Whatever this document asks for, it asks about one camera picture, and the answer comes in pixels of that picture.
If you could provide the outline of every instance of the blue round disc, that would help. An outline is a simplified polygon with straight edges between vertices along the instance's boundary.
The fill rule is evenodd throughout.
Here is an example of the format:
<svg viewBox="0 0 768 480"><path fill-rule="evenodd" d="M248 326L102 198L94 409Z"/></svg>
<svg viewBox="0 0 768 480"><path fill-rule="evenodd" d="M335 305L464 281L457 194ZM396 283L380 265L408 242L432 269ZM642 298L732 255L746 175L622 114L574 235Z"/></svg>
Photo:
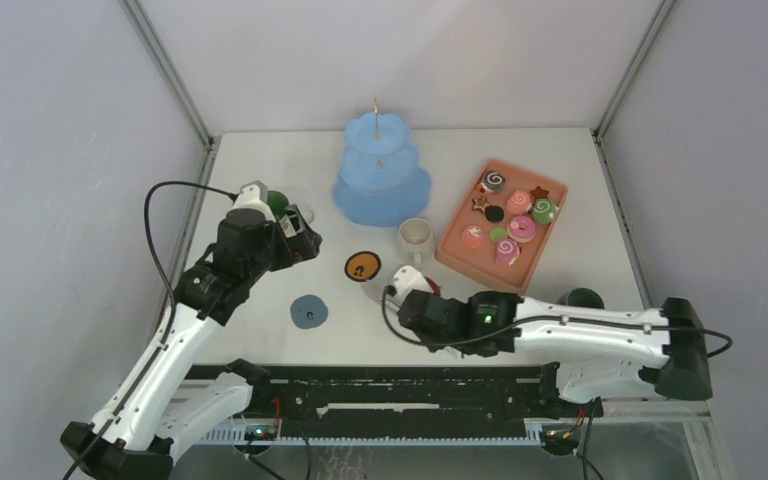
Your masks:
<svg viewBox="0 0 768 480"><path fill-rule="evenodd" d="M315 328L328 319L328 307L316 295L304 295L290 305L290 317L299 328Z"/></svg>

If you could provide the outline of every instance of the pink tray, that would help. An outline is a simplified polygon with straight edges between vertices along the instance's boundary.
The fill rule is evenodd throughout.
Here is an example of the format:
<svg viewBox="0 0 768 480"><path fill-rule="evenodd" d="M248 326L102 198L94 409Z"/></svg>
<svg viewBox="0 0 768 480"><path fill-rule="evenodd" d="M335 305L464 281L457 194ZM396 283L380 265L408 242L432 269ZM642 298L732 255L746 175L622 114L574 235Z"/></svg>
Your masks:
<svg viewBox="0 0 768 480"><path fill-rule="evenodd" d="M476 185L488 171L499 172L505 177L504 190L499 193L481 193L476 189ZM490 240L490 230L496 227L507 227L508 222L515 215L506 211L505 219L501 223L491 223L484 217L483 213L472 210L472 199L486 196L491 204L505 208L508 198L515 190L528 192L538 186L548 190L548 198L558 206L555 220L548 225L537 225L537 234L534 239L520 244L522 253L516 263L511 266L496 264L493 261L496 254L496 244ZM532 171L515 167L501 160L488 161L487 165L478 173L475 181L470 184L463 202L455 211L455 217L449 223L443 241L437 248L435 255L437 261L494 290L524 293L531 276L534 274L534 269L537 268L537 261L543 253L543 248L549 241L549 234L552 233L552 228L558 221L557 217L563 209L567 191L568 188L563 183ZM478 225L484 232L482 244L477 249L469 248L461 241L461 233L470 225Z"/></svg>

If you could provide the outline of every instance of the brown star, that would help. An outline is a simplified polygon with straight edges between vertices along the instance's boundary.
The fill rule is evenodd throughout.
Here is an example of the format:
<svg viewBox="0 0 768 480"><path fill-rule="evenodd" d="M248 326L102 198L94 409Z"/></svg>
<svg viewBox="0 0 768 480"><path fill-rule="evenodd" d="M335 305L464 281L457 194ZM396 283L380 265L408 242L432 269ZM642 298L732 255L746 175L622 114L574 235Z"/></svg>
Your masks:
<svg viewBox="0 0 768 480"><path fill-rule="evenodd" d="M543 190L543 187L540 187L540 186L538 186L537 188L535 188L534 190L528 193L531 194L531 197L534 198L535 202L541 198L549 198L549 191Z"/></svg>
<svg viewBox="0 0 768 480"><path fill-rule="evenodd" d="M473 198L472 199L472 209L473 210L481 210L484 211L487 206L490 205L490 202L487 201L487 197L481 197L481 198Z"/></svg>

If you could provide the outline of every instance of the white table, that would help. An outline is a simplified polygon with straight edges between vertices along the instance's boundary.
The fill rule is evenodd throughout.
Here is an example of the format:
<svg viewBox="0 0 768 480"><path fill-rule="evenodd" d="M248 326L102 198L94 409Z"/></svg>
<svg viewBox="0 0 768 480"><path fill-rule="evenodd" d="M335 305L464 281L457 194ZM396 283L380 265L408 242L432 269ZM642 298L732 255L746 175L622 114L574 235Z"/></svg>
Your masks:
<svg viewBox="0 0 768 480"><path fill-rule="evenodd" d="M488 158L499 158L569 187L527 294L555 301L570 288L583 286L596 290L606 308L642 307L587 129L421 130L414 132L413 143L420 151L420 165L433 180L431 201L422 216L434 226L437 239L478 170ZM459 359L446 352L431 354L395 338L383 323L380 306L362 291L361 284L343 274L346 259L361 250L378 253L384 265L379 273L382 278L405 263L398 254L395 228L352 224L331 199L344 146L342 132L230 133L222 137L210 185L237 191L245 183L261 180L286 194L291 203L313 209L312 227L322 235L323 243L315 260L267 273L196 363L224 364L245 358L273 365L468 366L558 360L535 353ZM215 240L216 227L228 207L224 197L205 196L187 267ZM442 286L446 297L466 300L486 289L436 262L423 265L422 270ZM323 325L302 330L290 319L290 304L306 294L322 298L329 316Z"/></svg>

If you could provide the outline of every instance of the gray floor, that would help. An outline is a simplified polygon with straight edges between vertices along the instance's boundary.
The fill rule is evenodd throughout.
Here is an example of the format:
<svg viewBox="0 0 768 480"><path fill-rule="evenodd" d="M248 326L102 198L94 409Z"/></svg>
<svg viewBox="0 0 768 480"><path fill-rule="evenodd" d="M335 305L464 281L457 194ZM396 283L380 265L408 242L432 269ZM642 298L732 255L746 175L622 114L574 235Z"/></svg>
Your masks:
<svg viewBox="0 0 768 480"><path fill-rule="evenodd" d="M314 447L312 480L542 480L582 478L572 457L539 447ZM595 425L588 455L607 480L695 480L680 424ZM260 460L287 480L304 478L304 447L274 447ZM230 447L193 447L172 480L272 477Z"/></svg>

